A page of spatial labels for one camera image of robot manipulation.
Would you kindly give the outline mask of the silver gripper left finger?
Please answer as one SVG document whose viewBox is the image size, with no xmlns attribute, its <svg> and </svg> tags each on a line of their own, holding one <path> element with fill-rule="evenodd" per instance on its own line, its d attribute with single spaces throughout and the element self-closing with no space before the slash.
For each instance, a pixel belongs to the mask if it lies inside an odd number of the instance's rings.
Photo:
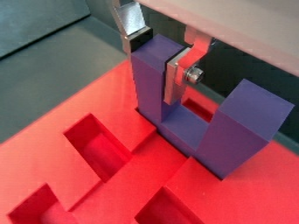
<svg viewBox="0 0 299 224">
<path fill-rule="evenodd" d="M 154 29 L 146 25 L 140 3 L 112 0 L 112 14 L 120 31 L 123 49 L 131 54 L 152 37 Z"/>
</svg>

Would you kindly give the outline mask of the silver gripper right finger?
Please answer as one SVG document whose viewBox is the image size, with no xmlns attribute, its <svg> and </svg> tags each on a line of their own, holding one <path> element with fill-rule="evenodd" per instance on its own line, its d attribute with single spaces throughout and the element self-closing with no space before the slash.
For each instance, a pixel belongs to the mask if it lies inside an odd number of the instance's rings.
<svg viewBox="0 0 299 224">
<path fill-rule="evenodd" d="M 174 105 L 183 97 L 186 83 L 196 84 L 202 80 L 203 71 L 196 68 L 196 63 L 208 52 L 211 40 L 210 35 L 191 26 L 186 27 L 184 41 L 191 47 L 186 47 L 166 65 L 163 101 L 168 105 Z"/>
</svg>

